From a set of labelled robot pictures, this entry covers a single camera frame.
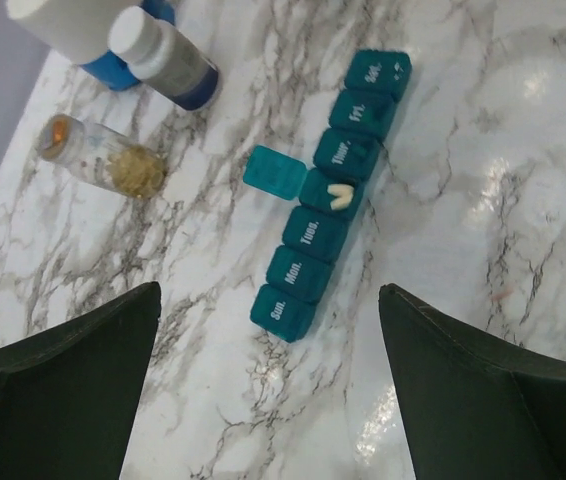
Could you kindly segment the teal weekly pill organizer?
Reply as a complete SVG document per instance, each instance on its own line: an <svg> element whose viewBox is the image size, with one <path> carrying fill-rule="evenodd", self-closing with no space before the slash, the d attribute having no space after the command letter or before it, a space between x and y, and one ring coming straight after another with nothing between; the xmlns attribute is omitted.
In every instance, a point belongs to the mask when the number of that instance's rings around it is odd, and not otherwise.
<svg viewBox="0 0 566 480"><path fill-rule="evenodd" d="M281 340L302 339L313 323L411 74L412 62L404 51L357 51L312 163L262 145L247 161L245 184L299 203L290 213L250 311L255 325ZM348 208L330 208L331 184L354 187Z"/></svg>

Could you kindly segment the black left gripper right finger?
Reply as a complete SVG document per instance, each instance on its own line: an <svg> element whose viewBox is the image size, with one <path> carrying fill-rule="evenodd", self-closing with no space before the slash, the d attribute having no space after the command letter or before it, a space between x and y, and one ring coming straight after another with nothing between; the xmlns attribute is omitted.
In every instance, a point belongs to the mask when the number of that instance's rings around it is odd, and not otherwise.
<svg viewBox="0 0 566 480"><path fill-rule="evenodd" d="M395 284L379 316L419 479L566 479L566 361L448 316Z"/></svg>

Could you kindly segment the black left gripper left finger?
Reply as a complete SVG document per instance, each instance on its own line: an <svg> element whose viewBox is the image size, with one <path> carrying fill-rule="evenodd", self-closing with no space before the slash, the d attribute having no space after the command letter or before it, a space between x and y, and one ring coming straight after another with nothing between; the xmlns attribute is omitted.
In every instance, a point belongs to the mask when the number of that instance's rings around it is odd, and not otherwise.
<svg viewBox="0 0 566 480"><path fill-rule="evenodd" d="M120 476L160 314L149 282L0 348L0 479Z"/></svg>

